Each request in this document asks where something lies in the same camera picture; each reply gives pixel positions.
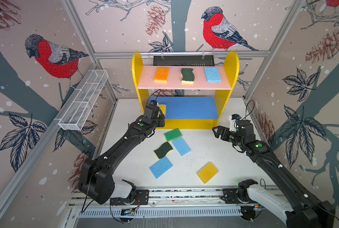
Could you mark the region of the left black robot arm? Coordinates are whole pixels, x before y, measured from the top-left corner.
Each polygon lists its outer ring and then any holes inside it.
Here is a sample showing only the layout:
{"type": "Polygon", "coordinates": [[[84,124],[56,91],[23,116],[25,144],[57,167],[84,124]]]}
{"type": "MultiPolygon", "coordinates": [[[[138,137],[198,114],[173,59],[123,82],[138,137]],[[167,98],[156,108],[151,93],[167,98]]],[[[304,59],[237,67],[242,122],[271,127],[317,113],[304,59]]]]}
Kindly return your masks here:
{"type": "Polygon", "coordinates": [[[155,133],[155,129],[165,126],[162,110],[149,104],[144,114],[128,125],[125,134],[108,151],[95,159],[84,161],[80,173],[78,190],[99,204],[110,198],[134,200],[136,186],[130,181],[114,182],[113,174],[122,160],[146,138],[155,133]]]}

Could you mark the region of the orange topped yellow sponge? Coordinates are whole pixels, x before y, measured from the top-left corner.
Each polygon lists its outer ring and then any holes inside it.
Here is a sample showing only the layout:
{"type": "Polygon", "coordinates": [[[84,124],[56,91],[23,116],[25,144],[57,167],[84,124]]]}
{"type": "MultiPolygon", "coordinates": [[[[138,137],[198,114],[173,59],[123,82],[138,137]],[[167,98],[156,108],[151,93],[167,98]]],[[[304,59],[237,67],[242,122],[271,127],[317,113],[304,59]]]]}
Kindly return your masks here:
{"type": "Polygon", "coordinates": [[[167,83],[169,71],[169,67],[158,67],[155,74],[154,82],[167,83]]]}

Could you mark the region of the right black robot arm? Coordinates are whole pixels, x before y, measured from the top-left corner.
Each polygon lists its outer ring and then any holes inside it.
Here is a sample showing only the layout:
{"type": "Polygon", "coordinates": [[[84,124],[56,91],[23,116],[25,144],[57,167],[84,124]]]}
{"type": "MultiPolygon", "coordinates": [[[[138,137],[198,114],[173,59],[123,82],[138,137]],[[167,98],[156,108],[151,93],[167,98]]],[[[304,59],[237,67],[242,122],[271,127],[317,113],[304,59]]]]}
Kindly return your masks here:
{"type": "Polygon", "coordinates": [[[285,200],[270,193],[257,181],[247,179],[238,184],[235,193],[223,196],[229,203],[257,202],[277,216],[288,228],[332,228],[335,208],[328,201],[320,201],[309,192],[278,160],[264,141],[256,139],[249,120],[236,121],[236,130],[216,126],[214,136],[239,147],[239,152],[249,157],[276,184],[285,200]]]}

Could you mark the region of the dark green scrub sponge front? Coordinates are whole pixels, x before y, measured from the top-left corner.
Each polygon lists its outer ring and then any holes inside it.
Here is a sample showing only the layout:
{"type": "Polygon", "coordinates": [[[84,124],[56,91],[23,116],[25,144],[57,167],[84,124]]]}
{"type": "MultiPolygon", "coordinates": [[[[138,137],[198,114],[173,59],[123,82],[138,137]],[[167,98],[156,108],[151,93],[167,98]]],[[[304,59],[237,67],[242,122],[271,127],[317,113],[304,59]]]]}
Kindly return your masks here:
{"type": "Polygon", "coordinates": [[[182,68],[181,77],[182,77],[181,82],[183,84],[193,84],[195,81],[193,68],[182,68]]]}

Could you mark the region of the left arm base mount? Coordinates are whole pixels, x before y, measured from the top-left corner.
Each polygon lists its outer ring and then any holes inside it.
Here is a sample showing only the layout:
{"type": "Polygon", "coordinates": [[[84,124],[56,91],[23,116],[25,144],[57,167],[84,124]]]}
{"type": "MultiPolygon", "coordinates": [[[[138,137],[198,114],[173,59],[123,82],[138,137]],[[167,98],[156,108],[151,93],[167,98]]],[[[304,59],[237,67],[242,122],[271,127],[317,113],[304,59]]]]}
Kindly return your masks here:
{"type": "Polygon", "coordinates": [[[113,193],[109,199],[111,206],[147,205],[149,190],[137,189],[137,186],[127,180],[116,182],[113,193]]]}

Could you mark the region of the dark green scrub sponge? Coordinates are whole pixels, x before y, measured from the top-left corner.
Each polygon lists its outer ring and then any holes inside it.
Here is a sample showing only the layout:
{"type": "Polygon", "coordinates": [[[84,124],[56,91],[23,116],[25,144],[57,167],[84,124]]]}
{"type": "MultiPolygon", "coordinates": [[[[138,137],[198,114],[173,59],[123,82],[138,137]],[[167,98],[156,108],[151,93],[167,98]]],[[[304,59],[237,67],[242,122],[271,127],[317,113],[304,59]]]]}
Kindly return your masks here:
{"type": "Polygon", "coordinates": [[[171,144],[169,142],[163,143],[158,149],[154,150],[154,153],[158,157],[158,159],[164,158],[167,153],[173,150],[171,144]]]}
{"type": "Polygon", "coordinates": [[[182,77],[181,82],[183,84],[193,84],[195,81],[193,68],[182,68],[181,77],[182,77]]]}

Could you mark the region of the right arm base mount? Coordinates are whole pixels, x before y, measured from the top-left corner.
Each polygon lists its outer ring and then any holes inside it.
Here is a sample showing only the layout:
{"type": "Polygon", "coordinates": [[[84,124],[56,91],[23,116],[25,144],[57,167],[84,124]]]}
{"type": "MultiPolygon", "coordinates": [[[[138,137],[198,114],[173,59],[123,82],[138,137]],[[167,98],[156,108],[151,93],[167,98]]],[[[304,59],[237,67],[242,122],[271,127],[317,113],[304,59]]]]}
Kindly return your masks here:
{"type": "Polygon", "coordinates": [[[247,179],[238,183],[237,188],[233,189],[223,189],[223,195],[220,197],[226,204],[249,204],[257,203],[254,200],[251,200],[247,190],[251,185],[258,184],[257,181],[253,179],[247,179]]]}

